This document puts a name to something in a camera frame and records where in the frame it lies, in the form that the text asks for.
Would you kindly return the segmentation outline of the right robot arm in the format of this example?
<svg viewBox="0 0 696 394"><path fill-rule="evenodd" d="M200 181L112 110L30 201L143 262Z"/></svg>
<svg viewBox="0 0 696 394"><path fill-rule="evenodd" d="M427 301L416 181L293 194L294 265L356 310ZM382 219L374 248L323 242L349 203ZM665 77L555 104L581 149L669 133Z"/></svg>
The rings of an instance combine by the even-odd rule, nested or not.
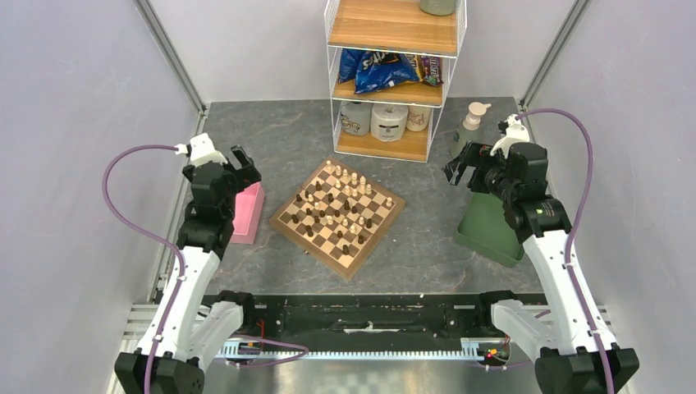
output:
<svg viewBox="0 0 696 394"><path fill-rule="evenodd" d="M553 325L520 300L486 295L474 312L485 336L504 332L533 362L543 393L617 393L638 371L634 349L618 345L593 300L575 253L573 225L547 192L547 150L529 142L507 148L468 142L443 171L456 185L467 167L476 193L497 197L507 225L533 263Z"/></svg>

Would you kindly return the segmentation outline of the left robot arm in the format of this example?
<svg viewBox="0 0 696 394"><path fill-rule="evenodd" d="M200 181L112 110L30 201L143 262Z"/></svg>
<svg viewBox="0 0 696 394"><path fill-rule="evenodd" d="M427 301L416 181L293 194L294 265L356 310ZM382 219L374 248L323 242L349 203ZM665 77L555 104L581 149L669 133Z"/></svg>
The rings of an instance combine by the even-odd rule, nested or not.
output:
<svg viewBox="0 0 696 394"><path fill-rule="evenodd" d="M149 327L135 350L120 353L115 362L114 372L126 393L201 393L205 373L228 338L234 333L250 334L258 322L252 295L234 291L214 301L201 323L196 318L234 232L236 196L259 183L260 172L239 145L231 147L237 165L200 138L167 149L189 158L182 173L193 195L174 242L134 224L111 201L112 169L131 149L108 164L102 180L104 200L114 215L175 256L175 267Z"/></svg>

